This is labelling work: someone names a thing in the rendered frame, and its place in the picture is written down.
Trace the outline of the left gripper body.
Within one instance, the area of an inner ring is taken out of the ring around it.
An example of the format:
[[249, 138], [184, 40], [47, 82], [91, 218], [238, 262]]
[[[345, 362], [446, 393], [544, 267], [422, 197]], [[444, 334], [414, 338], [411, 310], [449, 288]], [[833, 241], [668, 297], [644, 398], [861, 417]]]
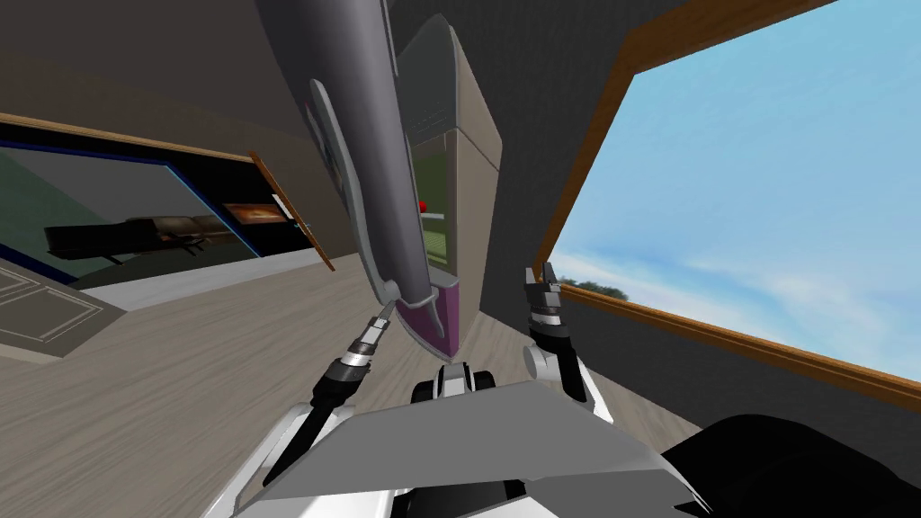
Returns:
[[369, 353], [370, 351], [373, 353], [388, 327], [388, 318], [374, 317], [357, 339], [358, 353]]

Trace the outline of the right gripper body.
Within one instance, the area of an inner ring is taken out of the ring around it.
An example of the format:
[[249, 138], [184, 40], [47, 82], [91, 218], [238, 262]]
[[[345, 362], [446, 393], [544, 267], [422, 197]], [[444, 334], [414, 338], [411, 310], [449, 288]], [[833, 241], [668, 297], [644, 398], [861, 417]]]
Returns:
[[532, 313], [547, 316], [559, 314], [561, 302], [558, 283], [526, 283], [524, 291]]

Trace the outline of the grey curved door handle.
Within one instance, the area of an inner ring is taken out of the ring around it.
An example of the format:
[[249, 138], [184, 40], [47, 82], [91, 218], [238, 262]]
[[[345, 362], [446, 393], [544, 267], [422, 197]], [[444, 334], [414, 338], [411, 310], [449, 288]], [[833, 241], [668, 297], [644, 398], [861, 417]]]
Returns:
[[375, 262], [360, 181], [335, 110], [322, 83], [311, 79], [308, 84], [309, 98], [305, 102], [305, 109], [310, 131], [346, 210], [353, 239], [375, 298], [383, 307], [392, 309], [400, 298], [400, 292], [394, 281], [382, 279]]

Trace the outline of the grey fridge door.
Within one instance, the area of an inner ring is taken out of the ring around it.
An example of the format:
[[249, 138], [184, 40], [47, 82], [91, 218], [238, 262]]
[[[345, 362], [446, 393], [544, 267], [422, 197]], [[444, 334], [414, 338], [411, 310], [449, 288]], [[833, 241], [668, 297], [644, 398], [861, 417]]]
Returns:
[[398, 108], [387, 0], [255, 0], [255, 5], [308, 131], [308, 82], [316, 79], [326, 88], [360, 181], [382, 279], [396, 283], [397, 302], [409, 308], [432, 303], [437, 292]]

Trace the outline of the purple fridge lower door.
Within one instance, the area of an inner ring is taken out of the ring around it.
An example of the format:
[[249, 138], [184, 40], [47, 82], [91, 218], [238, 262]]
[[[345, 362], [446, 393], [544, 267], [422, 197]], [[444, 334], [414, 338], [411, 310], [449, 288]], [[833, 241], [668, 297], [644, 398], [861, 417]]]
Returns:
[[400, 324], [407, 333], [441, 362], [451, 363], [461, 347], [459, 307], [460, 288], [456, 281], [449, 286], [436, 286], [438, 296], [434, 300], [435, 314], [441, 325], [439, 334], [425, 308], [409, 308], [401, 301], [397, 302], [396, 311]]

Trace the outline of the beige fridge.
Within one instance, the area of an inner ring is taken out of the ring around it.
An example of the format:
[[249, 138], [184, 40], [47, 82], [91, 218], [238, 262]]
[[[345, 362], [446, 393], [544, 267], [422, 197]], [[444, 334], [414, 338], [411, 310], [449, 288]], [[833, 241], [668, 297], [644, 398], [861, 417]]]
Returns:
[[480, 310], [502, 140], [444, 15], [419, 28], [397, 71], [430, 280], [459, 283], [461, 346]]

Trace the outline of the brown wooden door leaf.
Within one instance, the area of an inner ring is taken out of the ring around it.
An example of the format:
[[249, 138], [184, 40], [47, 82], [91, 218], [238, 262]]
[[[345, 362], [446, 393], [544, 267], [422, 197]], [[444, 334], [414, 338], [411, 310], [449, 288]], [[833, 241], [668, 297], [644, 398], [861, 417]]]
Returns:
[[299, 228], [299, 229], [301, 230], [301, 232], [305, 235], [305, 237], [307, 238], [307, 240], [312, 244], [314, 250], [317, 252], [317, 255], [320, 257], [320, 259], [322, 260], [322, 262], [323, 262], [332, 272], [334, 272], [334, 271], [335, 271], [335, 267], [333, 266], [333, 264], [332, 264], [330, 258], [329, 258], [328, 255], [326, 255], [326, 253], [323, 251], [322, 247], [319, 245], [319, 243], [318, 243], [316, 237], [314, 236], [313, 232], [311, 231], [309, 225], [304, 221], [304, 219], [303, 219], [303, 218], [300, 216], [300, 214], [297, 212], [297, 210], [295, 209], [295, 207], [293, 206], [293, 204], [292, 204], [292, 202], [291, 202], [291, 199], [289, 198], [289, 196], [286, 195], [286, 193], [284, 192], [283, 188], [278, 184], [278, 182], [276, 181], [275, 177], [273, 176], [273, 174], [271, 173], [271, 171], [268, 169], [267, 165], [264, 163], [264, 161], [261, 159], [261, 157], [259, 157], [259, 156], [256, 154], [256, 152], [254, 152], [253, 150], [247, 150], [247, 154], [251, 157], [251, 159], [252, 159], [253, 162], [255, 163], [257, 169], [258, 169], [258, 170], [260, 171], [260, 173], [262, 174], [262, 176], [263, 176], [263, 178], [265, 179], [265, 181], [268, 182], [269, 185], [272, 187], [273, 193], [274, 193], [274, 194], [278, 197], [278, 199], [280, 200], [281, 206], [282, 206], [287, 212], [290, 213], [291, 218], [297, 223], [298, 228]]

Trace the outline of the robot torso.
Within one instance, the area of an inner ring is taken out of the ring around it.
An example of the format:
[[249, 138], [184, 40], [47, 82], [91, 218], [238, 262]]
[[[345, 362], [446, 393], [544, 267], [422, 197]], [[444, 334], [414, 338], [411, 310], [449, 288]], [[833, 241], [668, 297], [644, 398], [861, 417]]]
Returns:
[[657, 451], [620, 429], [587, 369], [586, 402], [556, 373], [492, 387], [443, 368], [427, 400], [356, 414], [287, 411], [201, 518], [716, 518]]

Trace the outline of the wood framed window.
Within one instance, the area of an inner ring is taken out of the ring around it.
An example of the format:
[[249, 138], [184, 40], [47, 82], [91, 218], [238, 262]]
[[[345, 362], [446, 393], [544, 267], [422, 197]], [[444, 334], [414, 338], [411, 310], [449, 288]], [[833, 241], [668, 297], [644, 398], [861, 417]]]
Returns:
[[620, 46], [569, 297], [921, 414], [921, 0], [685, 0]]

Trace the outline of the dark sofa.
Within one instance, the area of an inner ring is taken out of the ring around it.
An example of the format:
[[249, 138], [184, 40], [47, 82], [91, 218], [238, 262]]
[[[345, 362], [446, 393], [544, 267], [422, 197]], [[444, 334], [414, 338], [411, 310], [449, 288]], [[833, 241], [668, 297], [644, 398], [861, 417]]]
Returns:
[[204, 245], [239, 243], [241, 239], [214, 214], [138, 217], [119, 223], [47, 227], [48, 253], [64, 260], [102, 257], [118, 264], [118, 255], [149, 255], [182, 249], [193, 254]]

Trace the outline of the grey panelled door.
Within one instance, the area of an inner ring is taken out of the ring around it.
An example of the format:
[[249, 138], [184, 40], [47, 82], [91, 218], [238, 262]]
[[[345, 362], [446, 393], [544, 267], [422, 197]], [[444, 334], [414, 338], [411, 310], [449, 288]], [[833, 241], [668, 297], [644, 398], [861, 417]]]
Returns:
[[0, 357], [62, 360], [124, 313], [0, 258]]

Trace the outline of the orange wall picture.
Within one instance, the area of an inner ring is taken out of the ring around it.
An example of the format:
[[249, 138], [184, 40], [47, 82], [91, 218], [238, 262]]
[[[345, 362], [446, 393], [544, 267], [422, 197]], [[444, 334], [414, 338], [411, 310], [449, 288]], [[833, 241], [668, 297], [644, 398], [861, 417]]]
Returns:
[[289, 222], [290, 218], [276, 204], [224, 204], [223, 207], [240, 225]]

